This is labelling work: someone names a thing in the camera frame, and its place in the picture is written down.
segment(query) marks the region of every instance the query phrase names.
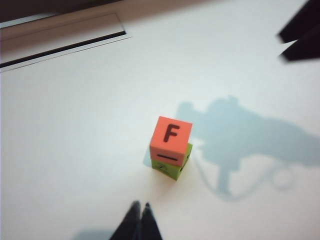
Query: dark object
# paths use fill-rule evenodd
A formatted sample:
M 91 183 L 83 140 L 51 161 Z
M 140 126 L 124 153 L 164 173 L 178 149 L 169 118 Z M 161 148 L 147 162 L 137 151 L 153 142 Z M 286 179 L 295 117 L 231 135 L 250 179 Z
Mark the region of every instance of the dark object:
M 288 61 L 320 58 L 320 1 L 309 0 L 279 36 L 284 43 L 297 40 L 282 53 Z
M 150 204 L 140 219 L 140 203 L 134 201 L 110 240 L 162 240 Z

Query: white surface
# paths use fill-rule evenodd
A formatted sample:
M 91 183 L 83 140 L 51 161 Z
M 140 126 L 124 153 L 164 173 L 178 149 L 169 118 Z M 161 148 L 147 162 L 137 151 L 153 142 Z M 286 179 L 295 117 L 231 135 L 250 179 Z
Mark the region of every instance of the white surface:
M 165 240 L 318 240 L 320 61 L 275 37 L 303 3 L 118 2 L 132 38 L 3 72 L 1 239 L 105 239 L 140 200 Z M 177 182 L 158 116 L 193 121 Z

